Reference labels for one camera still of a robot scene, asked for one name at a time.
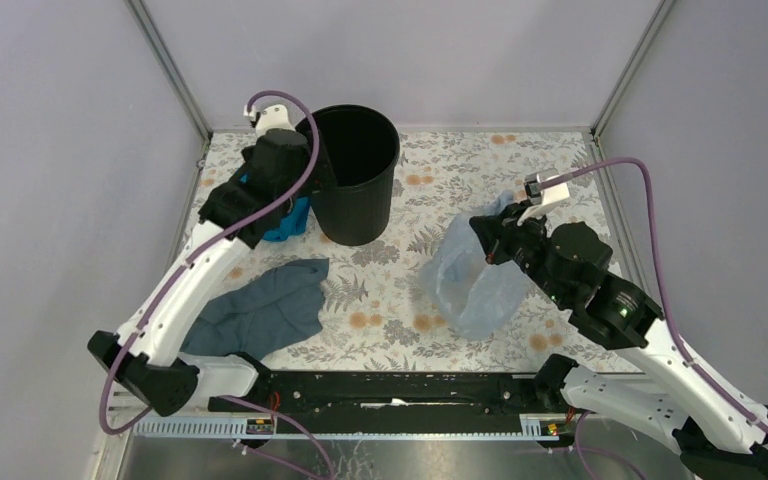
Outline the light blue trash bag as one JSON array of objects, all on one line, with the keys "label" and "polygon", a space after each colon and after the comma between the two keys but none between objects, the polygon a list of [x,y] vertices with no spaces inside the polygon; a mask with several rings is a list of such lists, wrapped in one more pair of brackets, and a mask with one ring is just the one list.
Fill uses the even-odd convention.
[{"label": "light blue trash bag", "polygon": [[485,340],[506,325],[533,290],[531,281],[513,263],[490,265],[477,234],[474,216],[493,215],[512,204],[506,190],[492,203],[456,215],[446,228],[431,260],[419,270],[419,286],[459,337]]}]

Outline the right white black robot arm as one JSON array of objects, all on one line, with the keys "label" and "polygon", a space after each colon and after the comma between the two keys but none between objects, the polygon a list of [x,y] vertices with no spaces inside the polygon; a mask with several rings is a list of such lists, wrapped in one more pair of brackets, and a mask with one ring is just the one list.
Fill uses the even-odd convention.
[{"label": "right white black robot arm", "polygon": [[543,410],[587,410],[658,441],[702,479],[768,478],[768,405],[714,375],[675,340],[661,308],[608,269],[611,247],[582,222],[548,230],[526,204],[469,221],[489,264],[515,263],[578,333],[643,371],[648,394],[554,354],[534,379]]}]

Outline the black plastic trash bin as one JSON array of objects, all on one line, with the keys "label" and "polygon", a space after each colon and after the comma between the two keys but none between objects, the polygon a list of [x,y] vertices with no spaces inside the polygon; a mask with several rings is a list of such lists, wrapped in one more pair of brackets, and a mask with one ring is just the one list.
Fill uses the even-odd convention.
[{"label": "black plastic trash bin", "polygon": [[317,170],[299,196],[310,200],[317,223],[332,241],[368,244],[389,223],[400,157],[396,127],[382,113],[352,104],[320,109],[313,118],[320,134]]}]

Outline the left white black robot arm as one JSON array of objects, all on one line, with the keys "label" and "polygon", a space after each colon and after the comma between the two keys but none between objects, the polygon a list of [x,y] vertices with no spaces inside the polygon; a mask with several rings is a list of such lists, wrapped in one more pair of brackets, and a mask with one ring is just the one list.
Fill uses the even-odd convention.
[{"label": "left white black robot arm", "polygon": [[89,339],[88,351],[107,372],[106,389],[118,383],[163,417],[223,395],[248,411],[267,404],[268,381],[242,355],[197,356],[181,347],[215,287],[279,227],[297,197],[332,183],[330,168],[317,165],[322,149],[318,131],[282,128],[243,149],[243,165],[209,193],[150,297],[116,331]]}]

